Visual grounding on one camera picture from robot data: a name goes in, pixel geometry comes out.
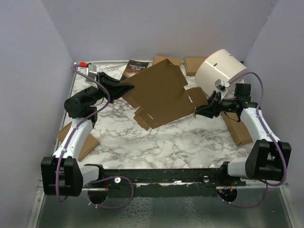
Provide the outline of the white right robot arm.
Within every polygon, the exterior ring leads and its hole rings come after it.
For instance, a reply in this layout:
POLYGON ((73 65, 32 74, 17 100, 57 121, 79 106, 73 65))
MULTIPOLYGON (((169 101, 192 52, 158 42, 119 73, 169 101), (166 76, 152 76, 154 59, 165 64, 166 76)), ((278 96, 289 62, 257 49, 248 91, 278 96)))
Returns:
POLYGON ((235 113, 254 143, 246 159, 223 165, 225 170, 218 174, 222 185, 228 186, 240 177, 279 186, 286 179, 291 145, 282 142, 270 131, 259 104, 251 100, 250 92, 250 84, 236 84, 233 99, 223 99, 221 92, 214 91, 206 105, 196 107, 195 114, 213 118, 221 112, 235 113))

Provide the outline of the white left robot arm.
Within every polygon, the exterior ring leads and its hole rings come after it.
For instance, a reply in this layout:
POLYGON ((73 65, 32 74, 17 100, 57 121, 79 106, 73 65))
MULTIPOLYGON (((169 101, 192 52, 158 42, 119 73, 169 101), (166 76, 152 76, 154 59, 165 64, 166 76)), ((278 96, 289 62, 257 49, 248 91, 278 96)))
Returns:
POLYGON ((102 88, 94 85, 81 90, 64 102, 64 108, 72 118, 70 129, 59 148, 41 162, 43 190, 46 195, 80 195, 87 184, 98 188, 104 184, 105 176, 100 173, 100 165, 79 168, 77 159, 82 147, 97 122, 96 102, 107 99, 113 103, 134 88, 133 84, 122 84, 104 72, 95 76, 102 88))

